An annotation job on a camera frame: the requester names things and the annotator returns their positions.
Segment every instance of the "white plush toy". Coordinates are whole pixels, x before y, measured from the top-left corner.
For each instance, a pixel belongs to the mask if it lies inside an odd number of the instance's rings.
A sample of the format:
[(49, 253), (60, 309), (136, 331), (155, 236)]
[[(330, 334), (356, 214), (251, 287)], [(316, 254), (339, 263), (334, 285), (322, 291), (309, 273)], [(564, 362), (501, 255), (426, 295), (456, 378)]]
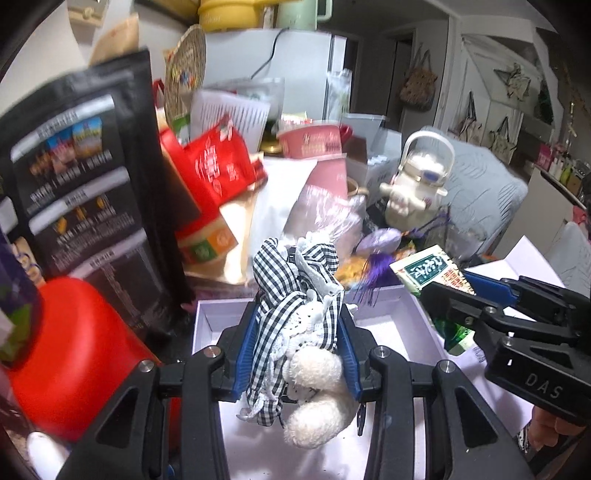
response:
[[(326, 282), (301, 254), (310, 244), (327, 241), (319, 235), (308, 234), (299, 239), (295, 264), (323, 296), (322, 301), (314, 290), (308, 290), (307, 303), (291, 315), (270, 357), (273, 363), (287, 358), (282, 375), (288, 384), (288, 396), (298, 401), (300, 407), (287, 420), (285, 440), (305, 449), (317, 448), (336, 437), (351, 424), (359, 408), (345, 384), (341, 358), (319, 347), (324, 335), (324, 316), (334, 296), (343, 290), (338, 283)], [(357, 310), (355, 305), (343, 308), (349, 308), (351, 314)]]

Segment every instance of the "green package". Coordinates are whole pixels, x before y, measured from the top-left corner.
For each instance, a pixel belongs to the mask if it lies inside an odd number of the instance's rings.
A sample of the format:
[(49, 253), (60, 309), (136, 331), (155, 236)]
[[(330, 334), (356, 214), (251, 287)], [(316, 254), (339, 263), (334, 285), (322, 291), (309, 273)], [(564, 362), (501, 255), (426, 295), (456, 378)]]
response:
[[(403, 258), (390, 265), (390, 268), (416, 297), (420, 297), (425, 285), (434, 281), (470, 295), (476, 294), (457, 265), (438, 245)], [(444, 319), (430, 320), (444, 339), (444, 348), (449, 354), (461, 355), (475, 345), (474, 331)]]

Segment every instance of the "black snack bag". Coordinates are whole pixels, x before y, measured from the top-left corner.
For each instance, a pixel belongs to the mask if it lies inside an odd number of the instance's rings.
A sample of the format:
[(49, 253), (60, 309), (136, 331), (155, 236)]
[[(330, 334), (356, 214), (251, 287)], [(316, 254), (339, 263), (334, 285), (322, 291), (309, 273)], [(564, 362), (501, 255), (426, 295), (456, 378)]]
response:
[(174, 237), (147, 50), (58, 78), (0, 118), (1, 193), (43, 277), (94, 285), (134, 331), (191, 300)]

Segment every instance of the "human hand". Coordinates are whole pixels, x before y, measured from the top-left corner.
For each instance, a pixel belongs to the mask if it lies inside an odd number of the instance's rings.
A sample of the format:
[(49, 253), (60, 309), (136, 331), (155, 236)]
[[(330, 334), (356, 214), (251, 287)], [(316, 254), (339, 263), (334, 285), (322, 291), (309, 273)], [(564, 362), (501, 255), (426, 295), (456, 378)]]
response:
[(584, 429), (585, 427), (573, 425), (539, 407), (534, 407), (528, 440), (534, 449), (540, 450), (543, 446), (556, 446), (559, 435), (578, 435)]

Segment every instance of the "pink container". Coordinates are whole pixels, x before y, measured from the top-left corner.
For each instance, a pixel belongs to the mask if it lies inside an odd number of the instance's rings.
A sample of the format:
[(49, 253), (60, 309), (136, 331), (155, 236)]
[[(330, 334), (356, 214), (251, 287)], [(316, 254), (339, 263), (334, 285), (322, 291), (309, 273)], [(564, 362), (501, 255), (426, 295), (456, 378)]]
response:
[(286, 158), (318, 158), (339, 155), (353, 130), (336, 122), (315, 122), (279, 132), (277, 138)]

